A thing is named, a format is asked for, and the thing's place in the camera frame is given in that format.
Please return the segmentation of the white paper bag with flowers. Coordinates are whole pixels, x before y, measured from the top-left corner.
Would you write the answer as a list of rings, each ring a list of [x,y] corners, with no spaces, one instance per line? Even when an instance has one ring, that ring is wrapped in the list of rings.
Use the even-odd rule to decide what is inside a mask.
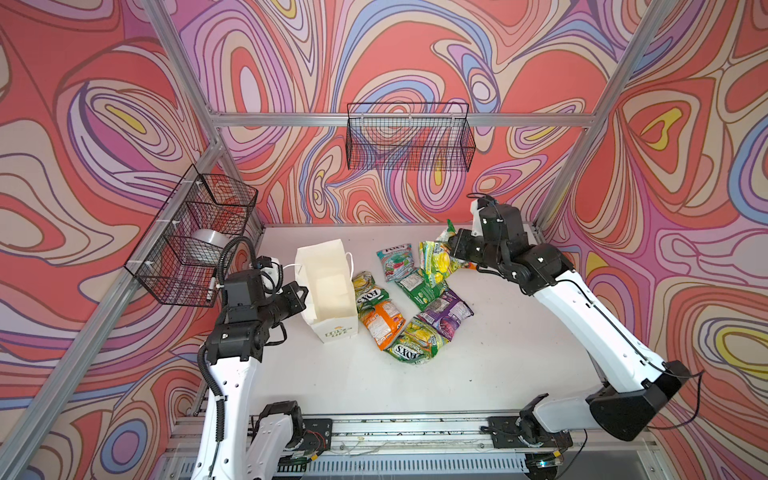
[[[319,340],[327,344],[356,336],[354,258],[342,240],[298,248],[293,267],[298,285],[309,291],[302,318]]]

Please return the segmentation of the lemon green Fox's candy bag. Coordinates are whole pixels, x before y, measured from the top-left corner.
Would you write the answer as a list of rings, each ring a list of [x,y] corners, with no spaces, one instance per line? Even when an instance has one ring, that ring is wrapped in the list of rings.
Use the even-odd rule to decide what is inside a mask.
[[[449,276],[465,266],[465,262],[450,254],[449,240],[457,234],[454,224],[448,220],[445,229],[436,240],[419,243],[420,268],[430,287],[442,284]]]

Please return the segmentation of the purple Fox's candy bag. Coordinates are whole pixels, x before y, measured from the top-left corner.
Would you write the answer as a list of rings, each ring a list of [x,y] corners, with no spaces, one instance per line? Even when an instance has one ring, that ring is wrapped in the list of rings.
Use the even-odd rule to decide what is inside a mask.
[[[452,289],[446,289],[417,315],[425,324],[433,327],[447,341],[452,341],[464,320],[474,311]]]

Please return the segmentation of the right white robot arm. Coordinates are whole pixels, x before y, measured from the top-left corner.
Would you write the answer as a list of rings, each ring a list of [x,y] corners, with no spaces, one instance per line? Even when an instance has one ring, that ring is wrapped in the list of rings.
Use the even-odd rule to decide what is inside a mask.
[[[575,429],[635,440],[692,378],[690,370],[635,337],[557,247],[531,244],[518,208],[487,194],[470,197],[472,226],[449,239],[450,256],[517,285],[551,311],[585,348],[601,379],[595,391],[535,397],[520,411],[513,432],[532,445]]]

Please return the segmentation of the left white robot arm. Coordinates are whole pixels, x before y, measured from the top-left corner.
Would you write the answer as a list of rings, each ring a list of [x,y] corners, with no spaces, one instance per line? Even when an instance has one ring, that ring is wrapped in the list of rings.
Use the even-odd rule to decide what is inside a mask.
[[[252,420],[252,389],[266,349],[279,344],[271,330],[305,309],[308,290],[285,283],[276,264],[234,273],[222,290],[221,312],[197,354],[208,403],[192,476],[270,479],[306,428],[295,401],[271,403]]]

